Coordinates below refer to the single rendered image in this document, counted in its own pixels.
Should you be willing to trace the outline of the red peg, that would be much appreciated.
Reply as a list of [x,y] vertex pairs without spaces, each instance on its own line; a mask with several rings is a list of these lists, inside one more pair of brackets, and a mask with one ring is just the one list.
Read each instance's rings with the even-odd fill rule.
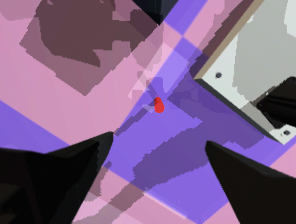
[[157,113],[162,113],[165,109],[160,97],[156,97],[154,100],[154,109]]

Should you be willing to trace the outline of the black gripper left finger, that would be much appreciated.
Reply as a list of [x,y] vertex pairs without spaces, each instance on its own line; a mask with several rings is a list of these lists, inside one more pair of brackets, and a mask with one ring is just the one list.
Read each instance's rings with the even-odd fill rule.
[[35,224],[72,224],[112,143],[108,131],[46,153],[0,147],[0,183],[25,188]]

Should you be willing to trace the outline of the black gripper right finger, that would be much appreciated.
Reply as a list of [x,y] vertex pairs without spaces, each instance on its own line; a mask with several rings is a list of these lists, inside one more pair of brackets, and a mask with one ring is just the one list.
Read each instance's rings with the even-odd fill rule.
[[240,224],[296,224],[296,177],[213,141],[205,151]]

